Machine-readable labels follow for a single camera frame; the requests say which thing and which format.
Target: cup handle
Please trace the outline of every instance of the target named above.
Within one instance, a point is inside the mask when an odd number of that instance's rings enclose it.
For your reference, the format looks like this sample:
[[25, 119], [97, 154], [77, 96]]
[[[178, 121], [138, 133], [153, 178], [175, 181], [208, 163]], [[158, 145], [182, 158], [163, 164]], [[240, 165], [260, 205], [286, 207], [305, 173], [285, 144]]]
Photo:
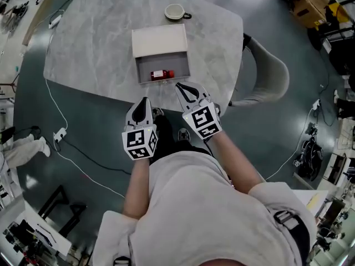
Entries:
[[185, 12], [185, 14], [183, 15], [183, 18], [184, 18], [184, 19], [191, 19], [191, 18], [192, 18], [192, 15]]

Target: white chair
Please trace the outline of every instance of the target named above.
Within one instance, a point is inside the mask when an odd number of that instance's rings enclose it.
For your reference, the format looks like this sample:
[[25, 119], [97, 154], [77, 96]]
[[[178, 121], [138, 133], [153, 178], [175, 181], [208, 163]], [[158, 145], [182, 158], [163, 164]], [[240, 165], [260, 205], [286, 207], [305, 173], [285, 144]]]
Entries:
[[229, 106], [244, 106], [283, 97], [290, 83], [286, 65], [268, 52], [254, 38], [244, 34], [243, 50], [248, 47], [256, 63], [257, 77], [252, 93], [239, 101], [230, 101]]

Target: small bottle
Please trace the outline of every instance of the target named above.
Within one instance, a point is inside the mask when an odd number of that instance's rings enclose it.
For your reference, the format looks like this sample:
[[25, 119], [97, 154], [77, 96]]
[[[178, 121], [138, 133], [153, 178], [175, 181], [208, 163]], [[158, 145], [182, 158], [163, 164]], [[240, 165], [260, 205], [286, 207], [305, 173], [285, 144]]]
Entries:
[[150, 72], [150, 79], [152, 81], [170, 79], [173, 77], [174, 77], [174, 71], [172, 70], [170, 71], [159, 70], [159, 71]]

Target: box lid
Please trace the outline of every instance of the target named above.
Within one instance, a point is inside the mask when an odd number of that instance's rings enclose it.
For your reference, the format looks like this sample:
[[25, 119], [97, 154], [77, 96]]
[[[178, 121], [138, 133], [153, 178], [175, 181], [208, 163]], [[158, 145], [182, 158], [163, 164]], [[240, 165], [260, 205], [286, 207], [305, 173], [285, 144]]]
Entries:
[[133, 57], [186, 52], [187, 38], [184, 24], [132, 30]]

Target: power adapter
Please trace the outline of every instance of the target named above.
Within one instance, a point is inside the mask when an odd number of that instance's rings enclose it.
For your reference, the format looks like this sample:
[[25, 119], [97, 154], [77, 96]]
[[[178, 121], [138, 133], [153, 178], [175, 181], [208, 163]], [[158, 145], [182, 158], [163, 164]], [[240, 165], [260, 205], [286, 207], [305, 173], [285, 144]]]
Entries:
[[54, 141], [56, 143], [59, 143], [67, 134], [65, 128], [60, 128], [59, 131], [57, 132], [57, 134], [54, 135]]

